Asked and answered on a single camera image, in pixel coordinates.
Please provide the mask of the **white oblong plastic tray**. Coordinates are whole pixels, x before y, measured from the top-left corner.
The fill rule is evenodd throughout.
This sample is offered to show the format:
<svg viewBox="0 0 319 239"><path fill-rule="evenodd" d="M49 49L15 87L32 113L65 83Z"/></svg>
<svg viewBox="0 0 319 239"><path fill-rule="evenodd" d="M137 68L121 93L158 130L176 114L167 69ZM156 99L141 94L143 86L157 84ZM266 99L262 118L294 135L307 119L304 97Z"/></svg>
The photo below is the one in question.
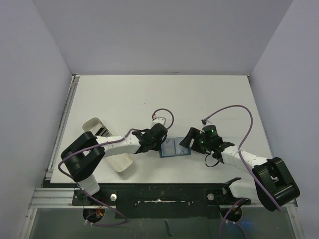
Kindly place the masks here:
<svg viewBox="0 0 319 239"><path fill-rule="evenodd" d="M86 121L82 125L82 129L84 132L90 131L93 135L95 135L95 132L97 129L101 126L105 126L103 122L99 118L91 118L88 121ZM114 155L109 156L106 158L108 163L111 165L111 167L116 172L123 172L125 171L129 166L131 166L134 162L131 156L128 154L121 154L121 155Z"/></svg>

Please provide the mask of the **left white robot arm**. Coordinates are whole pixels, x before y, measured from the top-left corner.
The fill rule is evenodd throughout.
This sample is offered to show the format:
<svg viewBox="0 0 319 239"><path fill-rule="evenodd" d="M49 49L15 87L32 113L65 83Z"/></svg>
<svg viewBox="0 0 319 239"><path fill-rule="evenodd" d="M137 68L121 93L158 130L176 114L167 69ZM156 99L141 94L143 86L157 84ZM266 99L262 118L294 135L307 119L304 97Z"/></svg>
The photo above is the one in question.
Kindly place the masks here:
<svg viewBox="0 0 319 239"><path fill-rule="evenodd" d="M124 136L99 137L87 131L61 153L58 170L77 184L89 204L97 204L102 193L93 173L100 161L114 155L158 151L167 133L161 123L150 129L132 128Z"/></svg>

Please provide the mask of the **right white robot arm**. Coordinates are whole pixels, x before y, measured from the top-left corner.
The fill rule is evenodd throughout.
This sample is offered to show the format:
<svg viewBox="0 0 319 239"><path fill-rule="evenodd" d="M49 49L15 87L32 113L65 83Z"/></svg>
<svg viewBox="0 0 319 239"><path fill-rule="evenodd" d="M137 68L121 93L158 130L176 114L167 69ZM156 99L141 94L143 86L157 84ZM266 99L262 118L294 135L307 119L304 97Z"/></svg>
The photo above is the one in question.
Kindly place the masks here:
<svg viewBox="0 0 319 239"><path fill-rule="evenodd" d="M253 182L238 179L223 189L222 198L232 204L239 198L259 201L267 210L274 211L300 196L300 190L283 159L253 155L239 146L224 141L214 125L202 130L190 128L180 146L209 154L218 162L232 165L253 178Z"/></svg>

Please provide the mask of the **blue leather card holder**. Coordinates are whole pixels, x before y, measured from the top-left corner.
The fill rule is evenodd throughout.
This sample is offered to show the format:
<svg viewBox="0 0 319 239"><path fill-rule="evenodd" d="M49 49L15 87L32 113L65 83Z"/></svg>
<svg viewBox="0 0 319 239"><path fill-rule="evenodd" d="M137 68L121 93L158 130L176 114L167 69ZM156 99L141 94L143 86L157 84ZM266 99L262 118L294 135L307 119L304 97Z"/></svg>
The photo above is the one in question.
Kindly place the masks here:
<svg viewBox="0 0 319 239"><path fill-rule="evenodd" d="M183 137L167 138L161 145L160 158L191 155L191 150L180 145Z"/></svg>

